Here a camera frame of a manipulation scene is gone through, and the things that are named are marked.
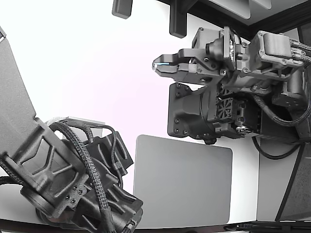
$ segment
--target wire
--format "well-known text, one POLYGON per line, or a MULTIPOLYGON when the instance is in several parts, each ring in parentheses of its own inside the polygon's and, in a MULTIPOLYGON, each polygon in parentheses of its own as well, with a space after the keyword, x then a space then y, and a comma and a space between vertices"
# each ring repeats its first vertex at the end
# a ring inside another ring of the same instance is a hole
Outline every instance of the wire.
POLYGON ((119 167, 117 166, 116 160, 115 160, 115 150, 116 150, 116 145, 117 145, 117 133, 114 130, 114 128, 112 128, 109 125, 89 125, 90 128, 95 128, 95 129, 108 129, 112 132, 113 135, 113 142, 112 142, 112 147, 111 147, 111 161, 112 164, 114 166, 115 171, 117 172, 117 176, 119 179, 119 186, 121 188, 123 188, 123 179, 122 179, 122 175, 119 171, 119 167))
POLYGON ((72 129, 62 122, 54 122, 53 124, 50 125, 50 128, 54 132, 55 131, 61 132, 73 144, 78 155, 81 157, 82 162, 84 163, 86 171, 93 184, 95 195, 99 204, 102 223, 105 225, 105 230, 107 229, 108 232, 110 233, 116 232, 100 175, 85 145, 81 142, 79 137, 72 131, 72 129))
POLYGON ((72 124, 69 124, 68 119, 61 119, 59 122, 62 122, 63 124, 66 124, 70 127, 74 127, 74 128, 82 130, 86 134, 88 141, 90 143, 94 142, 93 132, 92 132, 91 128, 89 126, 87 126, 86 124, 72 125, 72 124))
POLYGON ((1 176, 0 177, 0 185, 3 184, 19 184, 10 176, 1 176))
POLYGON ((254 146, 259 151, 259 153, 262 154, 264 157, 266 157, 268 159, 272 159, 272 160, 284 159, 284 158, 290 156, 292 153, 294 153, 300 147, 300 144, 298 144, 298 145, 295 145, 293 148, 291 148, 288 152, 286 152, 282 155, 270 155, 270 154, 268 154, 262 150, 262 148, 258 144, 256 137, 252 137, 252 140, 253 140, 254 146))
MULTIPOLYGON (((117 133, 116 133, 116 131, 111 126, 103 125, 103 124, 101 124, 101 125, 92 125, 91 123, 77 124, 77 122, 71 123, 70 119, 63 119, 63 118, 60 118, 60 122, 66 124, 66 125, 68 125, 70 127, 74 127, 74 128, 78 128, 78 129, 83 130, 85 132, 85 134, 87 135, 87 138, 88 138, 90 143, 94 142, 94 139, 93 139, 94 136, 93 136, 91 128, 94 128, 94 129, 96 129, 96 128, 97 129, 108 129, 108 130, 110 130, 112 132, 112 134, 113 134, 113 143, 112 143, 112 148, 111 148, 111 161, 112 161, 112 164, 113 164, 113 168, 114 168, 114 170, 117 173, 119 187, 123 188, 123 178, 122 178, 122 175, 121 175, 121 173, 119 171, 120 166, 122 166, 122 164, 120 163, 119 158, 115 154, 115 150, 116 150, 116 146, 117 146, 117 133)), ((125 151, 124 147, 121 146, 121 149, 123 150, 123 152, 125 154, 125 157, 127 157, 126 151, 125 151)))
POLYGON ((301 122, 303 122, 305 119, 307 119, 311 115, 311 93, 308 94, 308 108, 307 110, 302 114, 302 116, 298 117, 296 120, 287 121, 279 118, 272 110, 266 105, 266 103, 263 101, 263 99, 255 94, 252 94, 252 97, 254 98, 255 102, 258 104, 258 106, 268 115, 268 117, 273 120, 275 123, 284 126, 284 127, 293 127, 299 125, 301 122))
POLYGON ((241 44, 242 44, 242 39, 241 39, 241 37, 239 36, 239 34, 238 34, 234 29, 232 29, 232 28, 230 28, 230 30, 238 37, 239 43, 240 43, 240 45, 241 45, 241 44))

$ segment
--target bolt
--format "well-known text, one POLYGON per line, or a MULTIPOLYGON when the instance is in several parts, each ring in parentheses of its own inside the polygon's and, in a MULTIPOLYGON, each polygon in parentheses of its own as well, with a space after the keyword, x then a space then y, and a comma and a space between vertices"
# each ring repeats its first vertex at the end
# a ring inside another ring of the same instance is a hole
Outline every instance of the bolt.
POLYGON ((249 73, 249 69, 246 68, 246 67, 244 67, 244 68, 243 68, 243 72, 244 72, 245 74, 247 74, 247 73, 249 73))
POLYGON ((242 47, 243 47, 243 48, 247 48, 247 47, 248 47, 248 44, 246 44, 245 42, 243 42, 243 43, 242 43, 242 47))

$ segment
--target white wall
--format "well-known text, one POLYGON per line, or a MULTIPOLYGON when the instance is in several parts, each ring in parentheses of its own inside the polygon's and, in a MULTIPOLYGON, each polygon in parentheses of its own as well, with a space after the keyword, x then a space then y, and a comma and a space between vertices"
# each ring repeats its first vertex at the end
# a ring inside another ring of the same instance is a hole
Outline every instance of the white wall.
MULTIPOLYGON (((124 20, 111 15, 112 2, 2 1, 0 25, 8 34, 38 117, 106 122, 120 131, 134 157, 138 135, 168 137, 168 91, 173 80, 157 76, 152 61, 163 53, 190 48, 199 27, 218 27, 189 16, 188 36, 179 39, 169 34, 167 5, 134 0, 132 16, 124 20)), ((217 145, 234 152, 230 222, 255 220, 256 149, 250 139, 224 138, 217 145)), ((134 166, 124 178, 129 192, 133 179, 134 166)), ((8 210, 0 212, 0 218, 36 222, 32 206, 18 191, 10 185, 0 188, 1 198, 10 193, 3 198, 5 203, 0 202, 0 210, 8 210), (20 206, 25 210, 18 215, 20 206)))

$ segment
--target metal bracket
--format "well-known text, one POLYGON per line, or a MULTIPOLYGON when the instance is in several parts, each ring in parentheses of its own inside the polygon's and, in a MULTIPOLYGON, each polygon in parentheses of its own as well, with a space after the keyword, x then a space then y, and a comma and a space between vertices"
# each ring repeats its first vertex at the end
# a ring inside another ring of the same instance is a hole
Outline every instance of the metal bracket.
POLYGON ((4 30, 0 27, 0 38, 6 37, 4 30))
POLYGON ((116 17, 127 19, 132 13, 133 0, 114 0, 112 14, 116 17))
POLYGON ((198 0, 172 0, 170 34, 178 38, 187 35, 187 12, 198 0))

